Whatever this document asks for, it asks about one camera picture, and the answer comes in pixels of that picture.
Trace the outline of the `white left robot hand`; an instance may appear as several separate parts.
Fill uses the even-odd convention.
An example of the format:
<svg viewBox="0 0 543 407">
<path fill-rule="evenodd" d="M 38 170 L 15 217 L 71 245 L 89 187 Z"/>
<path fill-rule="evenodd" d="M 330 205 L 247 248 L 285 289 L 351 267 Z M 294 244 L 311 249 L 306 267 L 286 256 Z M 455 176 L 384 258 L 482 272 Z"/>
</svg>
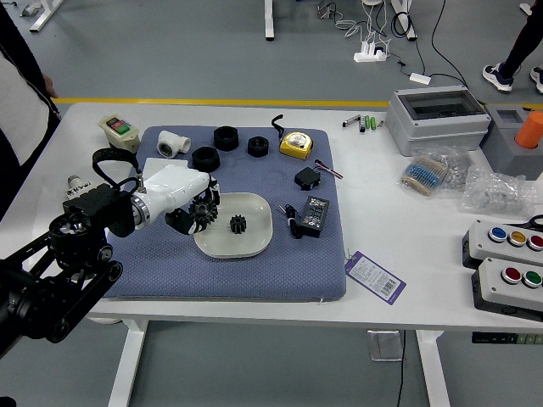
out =
<svg viewBox="0 0 543 407">
<path fill-rule="evenodd" d="M 212 175 L 188 167 L 167 165 L 145 181 L 145 192 L 132 196 L 135 227 L 143 229 L 159 215 L 184 235 L 206 229 L 218 216 L 220 188 Z"/>
</svg>

